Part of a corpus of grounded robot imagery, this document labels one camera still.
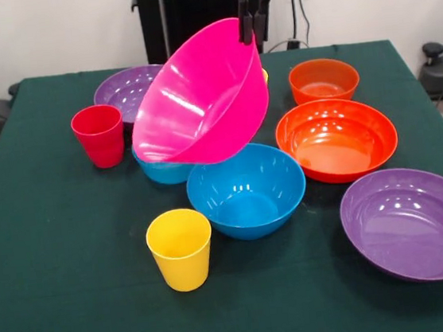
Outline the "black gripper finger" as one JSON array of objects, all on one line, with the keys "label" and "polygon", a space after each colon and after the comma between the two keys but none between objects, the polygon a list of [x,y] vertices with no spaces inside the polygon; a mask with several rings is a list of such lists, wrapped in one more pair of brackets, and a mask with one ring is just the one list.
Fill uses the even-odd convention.
[{"label": "black gripper finger", "polygon": [[253,17],[248,10],[248,0],[238,0],[239,41],[250,45],[253,36]]},{"label": "black gripper finger", "polygon": [[258,51],[263,51],[265,41],[268,41],[270,0],[258,0],[254,15],[254,31]]}]

